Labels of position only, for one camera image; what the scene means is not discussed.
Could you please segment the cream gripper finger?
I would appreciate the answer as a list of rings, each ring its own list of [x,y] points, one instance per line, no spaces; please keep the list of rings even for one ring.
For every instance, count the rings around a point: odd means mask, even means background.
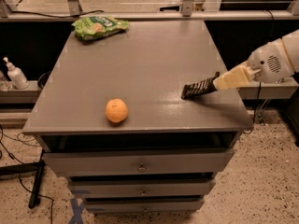
[[[243,62],[213,80],[217,91],[245,87],[256,77],[261,70],[252,68],[247,62]]]

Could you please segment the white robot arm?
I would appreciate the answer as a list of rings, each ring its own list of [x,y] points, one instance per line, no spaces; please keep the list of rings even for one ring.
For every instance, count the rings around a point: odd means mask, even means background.
[[[272,83],[299,72],[299,30],[254,50],[248,59],[213,80],[217,91]]]

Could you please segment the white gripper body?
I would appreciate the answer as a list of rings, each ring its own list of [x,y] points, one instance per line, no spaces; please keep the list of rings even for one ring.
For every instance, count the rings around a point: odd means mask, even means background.
[[[254,50],[247,63],[258,68],[256,81],[272,83],[294,74],[294,39],[280,38]]]

